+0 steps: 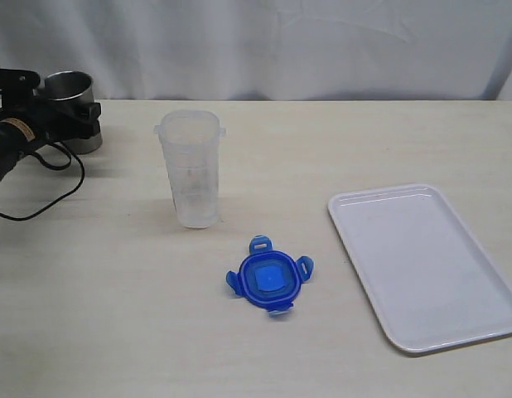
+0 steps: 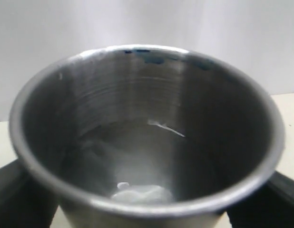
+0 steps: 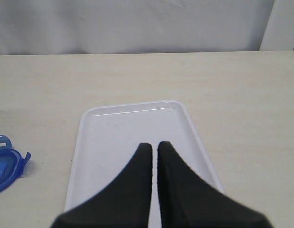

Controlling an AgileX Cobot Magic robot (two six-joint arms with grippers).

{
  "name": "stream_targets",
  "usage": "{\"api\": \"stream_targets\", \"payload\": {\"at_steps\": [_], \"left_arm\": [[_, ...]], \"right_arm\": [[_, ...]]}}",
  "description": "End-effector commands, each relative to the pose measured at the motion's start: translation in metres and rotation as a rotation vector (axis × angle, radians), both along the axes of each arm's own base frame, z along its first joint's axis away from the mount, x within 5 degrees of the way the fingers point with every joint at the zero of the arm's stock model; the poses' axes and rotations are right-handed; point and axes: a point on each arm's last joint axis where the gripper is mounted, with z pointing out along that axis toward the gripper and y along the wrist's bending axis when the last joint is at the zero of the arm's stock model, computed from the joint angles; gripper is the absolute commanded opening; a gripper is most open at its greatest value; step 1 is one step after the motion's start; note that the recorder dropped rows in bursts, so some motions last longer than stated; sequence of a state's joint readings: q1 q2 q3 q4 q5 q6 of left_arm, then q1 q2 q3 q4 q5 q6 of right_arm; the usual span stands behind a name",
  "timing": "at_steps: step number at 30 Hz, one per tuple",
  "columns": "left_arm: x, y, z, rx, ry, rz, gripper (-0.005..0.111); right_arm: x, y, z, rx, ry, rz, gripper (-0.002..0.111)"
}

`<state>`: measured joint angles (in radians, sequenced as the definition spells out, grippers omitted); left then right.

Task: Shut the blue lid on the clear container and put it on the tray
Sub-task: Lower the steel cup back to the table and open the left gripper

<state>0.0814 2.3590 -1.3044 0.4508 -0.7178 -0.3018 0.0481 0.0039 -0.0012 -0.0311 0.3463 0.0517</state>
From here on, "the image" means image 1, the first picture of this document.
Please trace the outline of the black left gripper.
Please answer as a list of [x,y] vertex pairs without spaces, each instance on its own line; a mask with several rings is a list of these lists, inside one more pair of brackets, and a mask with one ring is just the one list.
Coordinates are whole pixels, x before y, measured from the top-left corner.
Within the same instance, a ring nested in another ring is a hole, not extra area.
[[[59,114],[37,94],[44,79],[33,70],[0,68],[0,121],[21,120],[32,130],[40,130],[48,140],[62,141],[57,132]],[[98,102],[75,106],[75,117],[84,124],[97,123],[101,113]]]

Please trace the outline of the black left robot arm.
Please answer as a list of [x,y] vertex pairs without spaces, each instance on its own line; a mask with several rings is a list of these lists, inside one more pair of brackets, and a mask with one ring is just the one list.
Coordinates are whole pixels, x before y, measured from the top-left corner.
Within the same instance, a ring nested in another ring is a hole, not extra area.
[[42,79],[32,70],[0,68],[0,97],[0,182],[46,145],[63,142],[74,153],[89,153],[101,144],[101,103],[82,71]]

